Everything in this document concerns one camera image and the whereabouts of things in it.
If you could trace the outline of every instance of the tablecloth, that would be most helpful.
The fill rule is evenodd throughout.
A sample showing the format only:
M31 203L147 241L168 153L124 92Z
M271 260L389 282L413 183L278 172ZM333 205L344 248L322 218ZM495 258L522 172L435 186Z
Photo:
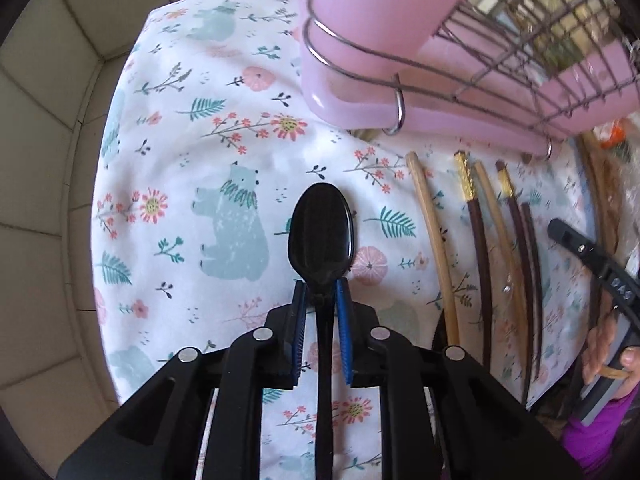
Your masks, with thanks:
M95 301L118 398L124 402L174 352L221 349L289 303L289 219L302 192L335 184L354 215L348 273L356 301L415 344L431 345L440 315L433 254L403 155L416 150L442 225L462 345L481 355L479 282L453 155L483 160L495 189L503 158L531 204L540 246L544 326L529 405L570 366L586 333L587 272L546 236L553 217L593 234L571 144L553 163L462 138L401 132L372 144L316 118L300 90L296 0L183 0L148 17L117 84L92 205ZM503 214L512 229L508 210ZM522 390L506 272L484 205L494 293L493 375ZM314 477L318 346L306 320L300 386L266 390L261 478ZM376 390L351 390L334 344L337 478L380 476Z

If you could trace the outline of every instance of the person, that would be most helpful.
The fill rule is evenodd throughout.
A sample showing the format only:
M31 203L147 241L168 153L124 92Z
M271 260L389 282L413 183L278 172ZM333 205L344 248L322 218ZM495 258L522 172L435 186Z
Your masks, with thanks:
M587 335L587 346L582 353L582 378L585 384L596 380L597 373L606 364L609 347L616 335L616 317L613 314L600 320ZM624 381L590 426L583 426L570 417L562 434L562 445L580 464L589 477L599 471L610 458L610 449L626 410L638 392L640 382L640 348L629 347L622 352L620 361L630 376Z

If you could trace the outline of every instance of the spoon handle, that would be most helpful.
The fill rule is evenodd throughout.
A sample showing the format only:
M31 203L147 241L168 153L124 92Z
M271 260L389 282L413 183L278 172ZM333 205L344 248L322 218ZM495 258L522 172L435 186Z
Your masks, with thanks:
M318 417L316 420L316 479L331 480L334 472L334 421L331 409L331 368L334 304L316 307L318 330Z

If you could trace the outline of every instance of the hand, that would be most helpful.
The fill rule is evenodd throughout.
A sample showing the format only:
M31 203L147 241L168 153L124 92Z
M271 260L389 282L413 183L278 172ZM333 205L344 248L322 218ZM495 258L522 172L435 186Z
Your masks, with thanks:
M587 348L582 353L582 378L584 384L590 384L596 378L600 367L606 364L609 347L616 336L617 321L613 315L601 319L595 328L587 334ZM622 386L613 396L614 399L622 399L628 396L640 382L640 348L629 347L622 352L620 362L625 370L631 372Z

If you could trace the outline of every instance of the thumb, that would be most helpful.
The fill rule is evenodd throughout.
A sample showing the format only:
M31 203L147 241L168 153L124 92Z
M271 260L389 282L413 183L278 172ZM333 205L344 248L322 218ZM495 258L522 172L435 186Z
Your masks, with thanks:
M626 348L620 355L620 363L627 370L640 371L640 348L637 346Z

